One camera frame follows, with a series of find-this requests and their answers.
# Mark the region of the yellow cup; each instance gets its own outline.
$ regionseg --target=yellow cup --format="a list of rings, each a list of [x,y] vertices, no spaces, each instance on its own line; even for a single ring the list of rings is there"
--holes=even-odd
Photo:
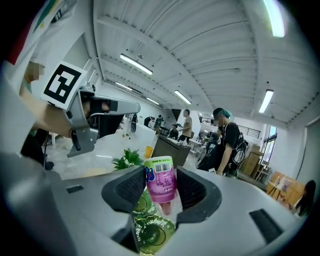
[[[146,159],[147,159],[147,158],[151,158],[152,151],[154,151],[153,147],[146,146],[146,148],[145,148],[145,153],[144,153],[144,157],[145,157]]]

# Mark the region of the plastic bottle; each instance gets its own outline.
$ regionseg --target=plastic bottle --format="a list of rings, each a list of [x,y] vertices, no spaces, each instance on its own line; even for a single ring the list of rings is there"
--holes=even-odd
[[[177,197],[177,180],[172,157],[148,158],[144,161],[144,171],[151,200],[159,204],[164,215],[169,215],[171,201]]]

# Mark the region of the person's arm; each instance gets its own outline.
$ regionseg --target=person's arm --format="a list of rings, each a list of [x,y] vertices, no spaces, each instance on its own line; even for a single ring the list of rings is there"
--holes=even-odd
[[[71,136],[71,125],[61,108],[36,99],[25,86],[21,86],[19,95],[26,107],[34,114],[33,129],[43,129],[65,137]]]
[[[186,125],[184,125],[182,128],[182,132],[186,132],[186,131],[189,131],[190,129],[192,129],[192,122],[191,121],[188,121],[185,124]]]
[[[218,170],[216,171],[217,174],[222,175],[224,172],[224,169],[226,168],[227,164],[229,163],[229,159],[232,153],[232,147],[227,143],[225,145],[225,150],[223,152],[222,160],[220,163],[220,166]]]

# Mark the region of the railing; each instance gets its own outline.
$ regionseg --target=railing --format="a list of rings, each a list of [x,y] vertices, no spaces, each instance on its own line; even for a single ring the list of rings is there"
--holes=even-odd
[[[259,130],[251,129],[251,128],[241,126],[241,125],[238,125],[238,127],[239,127],[240,132],[242,132],[244,135],[248,135],[248,136],[259,139],[259,136],[260,136]]]
[[[216,127],[218,126],[218,121],[213,120],[211,118],[206,118],[206,117],[203,117],[200,123],[211,125],[211,126],[216,126]],[[238,125],[238,127],[239,127],[240,132],[242,132],[244,135],[248,135],[248,136],[259,139],[261,131],[251,129],[249,127],[245,127],[245,126],[241,126],[241,125]]]

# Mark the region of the bottle label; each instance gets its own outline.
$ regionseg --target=bottle label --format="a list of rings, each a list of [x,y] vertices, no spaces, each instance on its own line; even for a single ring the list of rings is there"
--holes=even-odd
[[[144,171],[146,174],[146,185],[151,195],[165,195],[177,189],[171,156],[145,160]]]

